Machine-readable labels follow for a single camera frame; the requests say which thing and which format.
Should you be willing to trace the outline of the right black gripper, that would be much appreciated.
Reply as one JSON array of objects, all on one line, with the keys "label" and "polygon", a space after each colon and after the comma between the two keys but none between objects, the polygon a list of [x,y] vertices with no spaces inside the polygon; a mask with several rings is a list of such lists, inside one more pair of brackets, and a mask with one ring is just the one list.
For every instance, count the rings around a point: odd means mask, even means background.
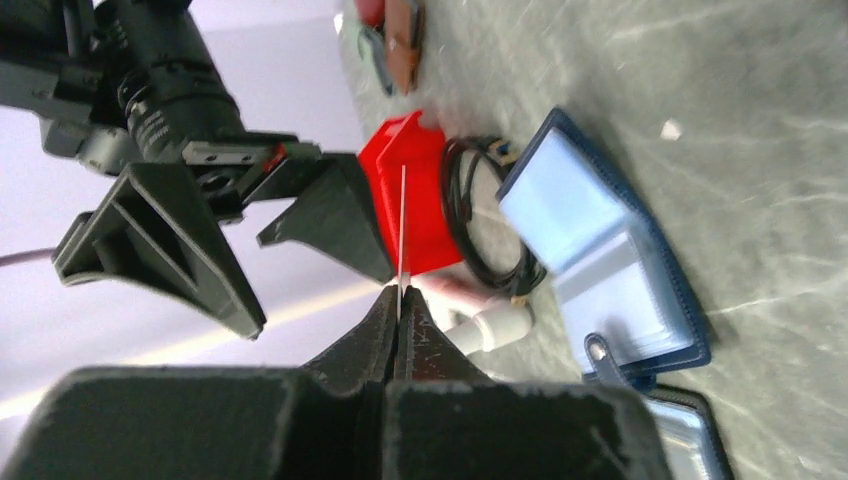
[{"label": "right black gripper", "polygon": [[119,175],[53,251],[63,284],[124,281],[260,335],[213,212],[295,197],[325,160],[294,134],[246,129],[187,2],[3,2],[1,102],[38,117],[45,153]]}]

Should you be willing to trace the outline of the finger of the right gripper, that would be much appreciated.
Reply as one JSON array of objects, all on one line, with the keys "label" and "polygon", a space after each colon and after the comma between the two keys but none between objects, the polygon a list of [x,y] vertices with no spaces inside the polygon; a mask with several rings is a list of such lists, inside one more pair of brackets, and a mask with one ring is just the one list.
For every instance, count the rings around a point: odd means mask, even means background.
[{"label": "finger of the right gripper", "polygon": [[292,205],[258,233],[258,244],[297,242],[377,282],[393,279],[396,267],[357,155],[329,153],[311,174]]}]

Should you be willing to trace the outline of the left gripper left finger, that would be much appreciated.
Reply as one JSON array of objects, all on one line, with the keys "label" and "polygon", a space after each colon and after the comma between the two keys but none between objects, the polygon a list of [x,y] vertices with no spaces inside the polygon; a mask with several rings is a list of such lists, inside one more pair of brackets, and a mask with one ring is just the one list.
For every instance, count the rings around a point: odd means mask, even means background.
[{"label": "left gripper left finger", "polygon": [[90,367],[35,408],[5,479],[374,479],[386,288],[301,368]]}]

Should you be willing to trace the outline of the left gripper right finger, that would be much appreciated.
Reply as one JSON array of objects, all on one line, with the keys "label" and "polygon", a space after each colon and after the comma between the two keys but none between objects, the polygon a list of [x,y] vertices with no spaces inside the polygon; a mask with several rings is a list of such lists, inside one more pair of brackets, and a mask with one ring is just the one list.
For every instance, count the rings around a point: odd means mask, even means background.
[{"label": "left gripper right finger", "polygon": [[669,479],[658,429],[623,387],[393,381],[390,479]]}]

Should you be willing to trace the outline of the gold striped credit card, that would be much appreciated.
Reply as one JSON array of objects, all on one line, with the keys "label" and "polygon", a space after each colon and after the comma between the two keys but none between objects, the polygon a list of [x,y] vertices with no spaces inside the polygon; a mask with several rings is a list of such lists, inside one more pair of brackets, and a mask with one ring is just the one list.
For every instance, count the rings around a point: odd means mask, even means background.
[{"label": "gold striped credit card", "polygon": [[406,240],[406,204],[407,204],[407,166],[401,166],[399,221],[398,221],[398,266],[397,266],[397,320],[402,319],[403,297],[406,289],[405,240]]}]

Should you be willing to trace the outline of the blue card holder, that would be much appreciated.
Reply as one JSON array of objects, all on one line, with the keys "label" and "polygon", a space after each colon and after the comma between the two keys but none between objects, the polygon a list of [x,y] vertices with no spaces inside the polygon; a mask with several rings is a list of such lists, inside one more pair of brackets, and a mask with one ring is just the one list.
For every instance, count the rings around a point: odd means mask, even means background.
[{"label": "blue card holder", "polygon": [[650,391],[661,373],[711,362],[706,316],[658,220],[563,109],[497,199],[549,274],[585,381]]}]

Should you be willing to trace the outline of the grey-green card holder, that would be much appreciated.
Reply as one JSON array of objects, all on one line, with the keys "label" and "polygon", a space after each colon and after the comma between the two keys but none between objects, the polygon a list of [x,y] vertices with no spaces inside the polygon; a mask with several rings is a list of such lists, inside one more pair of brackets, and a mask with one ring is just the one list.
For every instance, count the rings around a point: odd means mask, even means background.
[{"label": "grey-green card holder", "polygon": [[361,26],[357,35],[357,49],[360,59],[375,73],[382,93],[387,97],[393,96],[395,87],[387,66],[382,33],[372,27]]}]

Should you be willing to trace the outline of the red leather card holder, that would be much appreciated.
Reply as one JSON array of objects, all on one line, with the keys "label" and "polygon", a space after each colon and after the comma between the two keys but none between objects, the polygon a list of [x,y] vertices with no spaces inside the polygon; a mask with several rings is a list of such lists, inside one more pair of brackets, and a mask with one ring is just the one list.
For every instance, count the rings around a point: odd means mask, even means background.
[{"label": "red leather card holder", "polygon": [[385,21],[385,0],[354,0],[360,22],[370,28],[380,28]]}]

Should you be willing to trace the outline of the brown leather card holder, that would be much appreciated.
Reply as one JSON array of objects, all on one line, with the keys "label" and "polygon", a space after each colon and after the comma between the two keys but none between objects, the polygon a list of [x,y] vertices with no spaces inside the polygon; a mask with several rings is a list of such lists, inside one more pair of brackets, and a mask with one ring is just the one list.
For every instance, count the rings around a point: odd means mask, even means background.
[{"label": "brown leather card holder", "polygon": [[408,95],[416,88],[424,20],[425,8],[421,1],[385,2],[386,64],[399,95]]}]

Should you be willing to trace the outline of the open black card holder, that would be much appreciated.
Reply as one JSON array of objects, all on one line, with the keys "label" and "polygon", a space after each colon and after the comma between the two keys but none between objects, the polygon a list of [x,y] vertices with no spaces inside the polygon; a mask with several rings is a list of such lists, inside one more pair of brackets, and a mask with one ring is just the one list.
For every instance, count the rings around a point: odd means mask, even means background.
[{"label": "open black card holder", "polygon": [[674,479],[735,479],[708,399],[695,391],[658,385],[644,397]]}]

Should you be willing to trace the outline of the red plastic bin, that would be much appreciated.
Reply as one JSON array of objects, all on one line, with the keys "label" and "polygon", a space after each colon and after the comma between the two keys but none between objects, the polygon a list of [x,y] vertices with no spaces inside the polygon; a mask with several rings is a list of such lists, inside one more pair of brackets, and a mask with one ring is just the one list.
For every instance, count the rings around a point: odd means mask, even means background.
[{"label": "red plastic bin", "polygon": [[444,132],[416,110],[389,118],[358,155],[393,265],[398,265],[401,166],[407,166],[405,272],[418,275],[462,261],[442,206]]}]

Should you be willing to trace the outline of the white PVC pipe frame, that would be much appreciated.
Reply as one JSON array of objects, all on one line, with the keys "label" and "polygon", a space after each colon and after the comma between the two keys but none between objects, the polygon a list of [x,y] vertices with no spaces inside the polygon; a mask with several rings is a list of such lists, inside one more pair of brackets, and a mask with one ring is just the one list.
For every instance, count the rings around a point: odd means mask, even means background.
[{"label": "white PVC pipe frame", "polygon": [[531,310],[476,284],[445,275],[418,276],[436,326],[463,354],[492,352],[526,337]]}]

